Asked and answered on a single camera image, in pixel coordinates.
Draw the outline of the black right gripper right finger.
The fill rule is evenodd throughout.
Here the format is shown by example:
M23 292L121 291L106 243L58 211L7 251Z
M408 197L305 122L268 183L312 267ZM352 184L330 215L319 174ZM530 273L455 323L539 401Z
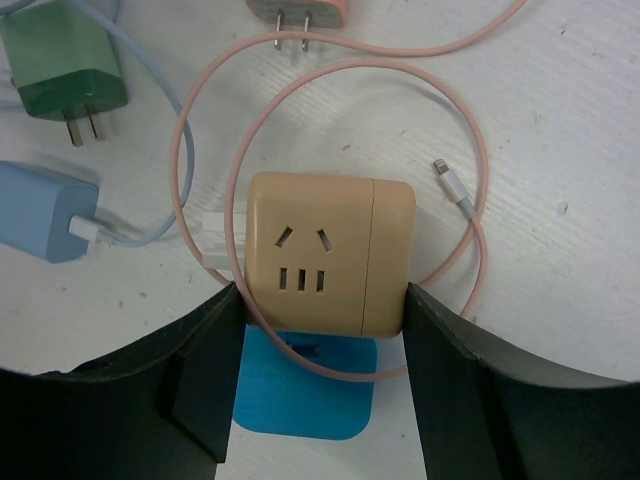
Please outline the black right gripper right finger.
M415 284L403 339L428 478L638 478L638 383L527 352Z

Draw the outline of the blue cube socket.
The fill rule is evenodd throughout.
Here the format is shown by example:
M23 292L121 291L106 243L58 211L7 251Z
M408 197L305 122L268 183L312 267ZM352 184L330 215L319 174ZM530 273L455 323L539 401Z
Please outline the blue cube socket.
M285 332L296 353L322 366L373 373L374 340ZM368 425L374 385L316 375L284 355L257 327L245 332L233 420L258 433L341 441Z

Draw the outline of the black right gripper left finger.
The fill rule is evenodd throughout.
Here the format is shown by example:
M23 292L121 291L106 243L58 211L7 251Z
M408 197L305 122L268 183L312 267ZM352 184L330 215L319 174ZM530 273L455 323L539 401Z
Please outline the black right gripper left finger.
M211 479L226 459L245 335L228 286L74 370L1 373L5 479Z

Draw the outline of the light blue charger plug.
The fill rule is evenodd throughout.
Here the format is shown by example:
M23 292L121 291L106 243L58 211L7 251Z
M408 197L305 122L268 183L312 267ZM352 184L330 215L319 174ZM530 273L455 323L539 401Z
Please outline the light blue charger plug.
M74 216L93 219L96 185L26 163L1 163L1 242L50 263L83 256L89 242L70 233Z

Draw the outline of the pink charger plug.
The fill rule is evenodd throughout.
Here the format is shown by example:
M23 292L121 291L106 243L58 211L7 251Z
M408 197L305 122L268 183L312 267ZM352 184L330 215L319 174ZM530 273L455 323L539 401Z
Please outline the pink charger plug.
M280 32L285 26L299 26L305 33L311 27L343 28L347 21L347 0L247 0L249 10L261 21Z

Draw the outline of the green charger plug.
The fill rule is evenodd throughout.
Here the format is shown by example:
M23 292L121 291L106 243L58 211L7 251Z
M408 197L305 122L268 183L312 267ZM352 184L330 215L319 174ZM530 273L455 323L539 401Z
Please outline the green charger plug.
M66 1L3 16L1 40L26 113L65 123L76 147L83 145L80 118L101 139L95 116L128 103L108 31Z

